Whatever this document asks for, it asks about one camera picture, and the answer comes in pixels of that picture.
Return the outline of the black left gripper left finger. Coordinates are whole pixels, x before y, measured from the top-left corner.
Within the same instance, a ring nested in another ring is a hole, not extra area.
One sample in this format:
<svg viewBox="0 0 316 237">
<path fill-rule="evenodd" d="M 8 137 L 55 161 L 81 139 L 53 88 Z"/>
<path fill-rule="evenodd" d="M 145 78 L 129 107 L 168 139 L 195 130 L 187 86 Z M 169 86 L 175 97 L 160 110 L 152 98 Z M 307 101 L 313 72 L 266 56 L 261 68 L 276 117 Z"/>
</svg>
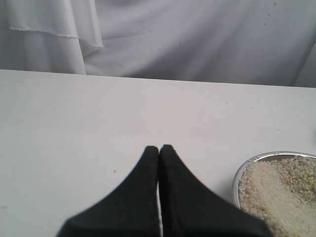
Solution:
<svg viewBox="0 0 316 237">
<path fill-rule="evenodd" d="M 129 175 L 110 194 L 69 218 L 59 237 L 159 237 L 158 155 L 147 146 Z"/>
</svg>

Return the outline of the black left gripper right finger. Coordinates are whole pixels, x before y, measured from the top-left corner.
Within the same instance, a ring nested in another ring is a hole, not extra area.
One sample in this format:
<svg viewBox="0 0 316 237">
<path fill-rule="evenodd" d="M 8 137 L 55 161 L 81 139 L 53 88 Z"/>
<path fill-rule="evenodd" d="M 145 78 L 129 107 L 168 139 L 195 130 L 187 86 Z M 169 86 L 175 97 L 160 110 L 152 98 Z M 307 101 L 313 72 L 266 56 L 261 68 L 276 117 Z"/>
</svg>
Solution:
<svg viewBox="0 0 316 237">
<path fill-rule="evenodd" d="M 182 162 L 171 145 L 158 159 L 158 186 L 165 237 L 270 237 L 264 221 L 220 198 Z"/>
</svg>

